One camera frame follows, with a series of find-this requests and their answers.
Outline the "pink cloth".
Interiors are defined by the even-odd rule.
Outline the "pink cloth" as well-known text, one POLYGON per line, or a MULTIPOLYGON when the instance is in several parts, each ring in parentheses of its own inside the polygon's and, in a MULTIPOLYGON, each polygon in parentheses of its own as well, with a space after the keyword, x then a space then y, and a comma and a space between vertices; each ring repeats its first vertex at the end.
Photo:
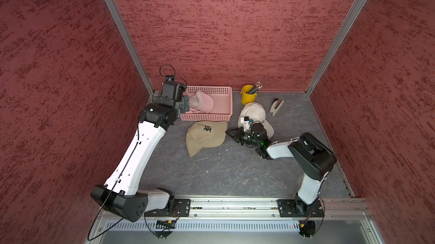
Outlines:
POLYGON ((189 97, 189 112, 191 113, 209 114, 213 108, 213 98, 202 91, 198 91, 195 95, 189 97))

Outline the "white Colorado baseball cap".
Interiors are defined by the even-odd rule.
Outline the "white Colorado baseball cap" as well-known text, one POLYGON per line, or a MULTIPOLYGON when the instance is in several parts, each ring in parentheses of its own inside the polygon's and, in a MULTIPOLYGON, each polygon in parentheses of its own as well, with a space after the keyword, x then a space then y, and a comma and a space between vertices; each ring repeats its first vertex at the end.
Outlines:
POLYGON ((248 117, 250 120, 256 123, 261 123, 267 132, 267 137, 269 139, 273 137, 274 129, 271 124, 266 120, 266 111, 261 104, 257 102, 250 102, 246 104, 240 112, 238 127, 243 126, 242 119, 244 119, 245 117, 248 117))

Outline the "beige baseball cap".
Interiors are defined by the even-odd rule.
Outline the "beige baseball cap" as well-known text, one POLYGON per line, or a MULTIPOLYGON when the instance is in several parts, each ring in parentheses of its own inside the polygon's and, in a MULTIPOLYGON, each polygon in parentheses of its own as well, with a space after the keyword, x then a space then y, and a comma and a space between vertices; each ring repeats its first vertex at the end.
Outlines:
POLYGON ((186 147, 190 157, 203 148, 216 148, 223 144, 228 129, 227 122, 201 121, 194 123, 186 134, 186 147))

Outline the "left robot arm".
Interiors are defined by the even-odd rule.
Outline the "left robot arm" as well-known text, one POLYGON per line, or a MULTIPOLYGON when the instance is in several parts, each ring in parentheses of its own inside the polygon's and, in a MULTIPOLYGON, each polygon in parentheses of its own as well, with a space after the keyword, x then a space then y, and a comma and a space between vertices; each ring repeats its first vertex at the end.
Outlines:
POLYGON ((99 206, 125 220, 136 222, 146 212, 174 208, 172 192, 157 188, 139 191, 145 167, 168 128, 189 111, 187 85, 167 77, 162 92, 141 112, 137 131, 119 165, 103 185, 96 185, 91 197, 99 206))

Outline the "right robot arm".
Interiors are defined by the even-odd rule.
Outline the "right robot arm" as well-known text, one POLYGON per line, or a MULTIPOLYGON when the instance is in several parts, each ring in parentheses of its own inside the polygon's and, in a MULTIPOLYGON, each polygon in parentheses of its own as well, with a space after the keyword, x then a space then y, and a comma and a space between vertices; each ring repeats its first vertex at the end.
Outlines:
POLYGON ((274 142, 267 136, 265 126, 256 121, 248 127, 227 130, 226 134, 236 143, 254 148, 264 160, 296 160, 304 172, 304 177, 295 199, 290 204, 294 213, 306 216, 319 202, 319 191, 336 164, 337 157, 311 133, 305 132, 297 138, 274 142))

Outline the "yellow pencil cup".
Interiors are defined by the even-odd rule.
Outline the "yellow pencil cup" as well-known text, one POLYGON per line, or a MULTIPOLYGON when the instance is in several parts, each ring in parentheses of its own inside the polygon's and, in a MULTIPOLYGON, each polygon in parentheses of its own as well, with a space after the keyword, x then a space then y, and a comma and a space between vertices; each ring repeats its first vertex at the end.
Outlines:
POLYGON ((241 103, 247 105, 248 103, 254 102, 257 98, 257 93, 249 94, 249 92, 255 88, 254 85, 245 85, 241 90, 241 103))

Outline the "pink plastic basket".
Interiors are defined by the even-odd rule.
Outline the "pink plastic basket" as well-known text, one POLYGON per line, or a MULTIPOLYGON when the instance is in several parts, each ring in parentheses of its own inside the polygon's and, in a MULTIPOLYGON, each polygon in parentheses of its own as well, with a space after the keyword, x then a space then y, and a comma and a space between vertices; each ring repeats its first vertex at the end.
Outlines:
POLYGON ((233 99, 232 88, 230 86, 195 86, 189 85, 184 95, 189 97, 195 95, 198 91, 202 91, 210 95, 214 100, 214 108, 209 114, 194 114, 186 112, 181 114, 183 121, 212 121, 212 122, 228 122, 233 114, 233 99))

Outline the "beige stapler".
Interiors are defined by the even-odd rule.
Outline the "beige stapler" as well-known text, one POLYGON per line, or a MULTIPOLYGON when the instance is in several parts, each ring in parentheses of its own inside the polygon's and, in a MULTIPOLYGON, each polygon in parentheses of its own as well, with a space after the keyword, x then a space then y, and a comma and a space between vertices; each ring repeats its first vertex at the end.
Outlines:
POLYGON ((276 116, 276 113, 280 110, 280 108, 283 106, 284 101, 280 100, 278 98, 275 98, 272 102, 271 108, 270 108, 270 115, 272 117, 276 116))

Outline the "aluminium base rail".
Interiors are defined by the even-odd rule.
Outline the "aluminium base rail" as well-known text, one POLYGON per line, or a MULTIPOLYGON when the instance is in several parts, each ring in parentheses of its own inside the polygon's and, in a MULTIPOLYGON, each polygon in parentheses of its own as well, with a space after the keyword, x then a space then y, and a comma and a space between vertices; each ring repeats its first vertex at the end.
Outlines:
MULTIPOLYGON (((184 220, 305 220, 280 217, 277 200, 291 198, 242 196, 177 196, 190 199, 190 213, 184 220)), ((309 220, 372 220, 373 215, 363 198, 319 198, 324 207, 322 218, 309 220)))

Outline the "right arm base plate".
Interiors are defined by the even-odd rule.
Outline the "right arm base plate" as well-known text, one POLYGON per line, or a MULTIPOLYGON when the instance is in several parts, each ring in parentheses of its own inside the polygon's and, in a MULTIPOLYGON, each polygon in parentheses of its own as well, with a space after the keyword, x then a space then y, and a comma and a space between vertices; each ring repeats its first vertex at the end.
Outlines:
POLYGON ((325 216, 324 207, 319 199, 313 204, 305 204, 302 200, 295 199, 279 199, 276 202, 280 217, 307 219, 325 216))

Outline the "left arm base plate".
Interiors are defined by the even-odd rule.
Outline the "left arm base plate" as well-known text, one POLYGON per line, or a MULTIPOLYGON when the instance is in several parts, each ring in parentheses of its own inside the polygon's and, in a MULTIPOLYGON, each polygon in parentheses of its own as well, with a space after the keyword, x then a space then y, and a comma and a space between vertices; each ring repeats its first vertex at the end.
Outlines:
POLYGON ((169 206, 162 210, 153 210, 145 213, 146 217, 188 217, 190 213, 190 199, 170 199, 169 206))

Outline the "left corner aluminium post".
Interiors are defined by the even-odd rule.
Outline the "left corner aluminium post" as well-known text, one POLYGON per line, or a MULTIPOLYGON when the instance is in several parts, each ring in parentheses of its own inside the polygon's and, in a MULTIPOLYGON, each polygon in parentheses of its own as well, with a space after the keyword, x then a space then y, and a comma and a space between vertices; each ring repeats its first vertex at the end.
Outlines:
POLYGON ((129 51, 130 57, 133 60, 133 63, 140 75, 140 78, 142 79, 142 82, 144 86, 147 89, 147 92, 150 96, 152 96, 155 93, 154 87, 151 83, 150 78, 148 77, 148 74, 146 73, 146 70, 143 66, 142 60, 140 59, 139 53, 135 47, 135 44, 131 38, 130 33, 128 32, 127 26, 122 18, 121 12, 116 4, 115 0, 104 0, 112 19, 114 20, 114 23, 116 24, 116 27, 118 28, 118 31, 121 35, 121 38, 129 51))

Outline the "corner aluminium post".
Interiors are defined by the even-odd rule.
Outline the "corner aluminium post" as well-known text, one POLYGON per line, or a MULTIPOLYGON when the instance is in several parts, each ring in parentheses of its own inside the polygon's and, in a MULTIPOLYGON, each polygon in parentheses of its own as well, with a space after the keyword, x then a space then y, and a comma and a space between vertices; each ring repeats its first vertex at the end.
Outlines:
POLYGON ((150 96, 152 96, 155 93, 154 87, 151 83, 150 78, 148 77, 148 74, 146 73, 146 70, 143 66, 142 60, 140 59, 139 53, 135 47, 135 44, 131 38, 130 33, 128 32, 127 26, 122 18, 121 12, 116 4, 115 0, 104 0, 112 19, 114 20, 114 23, 116 24, 116 27, 118 28, 118 31, 121 35, 121 38, 129 51, 130 57, 133 60, 133 63, 140 75, 140 78, 142 79, 142 82, 144 86, 147 89, 147 92, 150 96))
POLYGON ((311 79, 307 89, 305 90, 305 94, 308 96, 311 96, 314 92, 317 84, 319 83, 321 77, 327 70, 327 67, 333 60, 336 52, 340 48, 341 44, 343 43, 345 37, 347 36, 348 32, 350 31, 352 25, 356 21, 357 17, 359 16, 361 10, 365 6, 367 0, 354 0, 350 10, 348 11, 346 17, 344 18, 336 36, 334 37, 329 49, 325 53, 324 58, 322 59, 319 67, 317 68, 313 78, 311 79))

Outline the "right corner aluminium post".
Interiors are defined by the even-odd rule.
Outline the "right corner aluminium post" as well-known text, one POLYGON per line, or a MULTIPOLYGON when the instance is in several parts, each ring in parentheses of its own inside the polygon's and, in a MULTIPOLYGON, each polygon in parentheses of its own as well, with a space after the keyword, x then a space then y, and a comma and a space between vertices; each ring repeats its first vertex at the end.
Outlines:
POLYGON ((344 18, 336 36, 334 37, 329 49, 325 53, 324 58, 322 59, 319 67, 317 68, 313 78, 311 79, 307 89, 305 90, 305 94, 308 96, 311 96, 314 92, 317 84, 319 83, 321 77, 327 70, 327 67, 333 60, 336 52, 340 48, 341 44, 343 43, 345 37, 347 36, 348 32, 350 31, 352 25, 356 21, 357 17, 359 16, 361 10, 365 6, 367 0, 354 0, 350 10, 348 11, 346 17, 344 18))

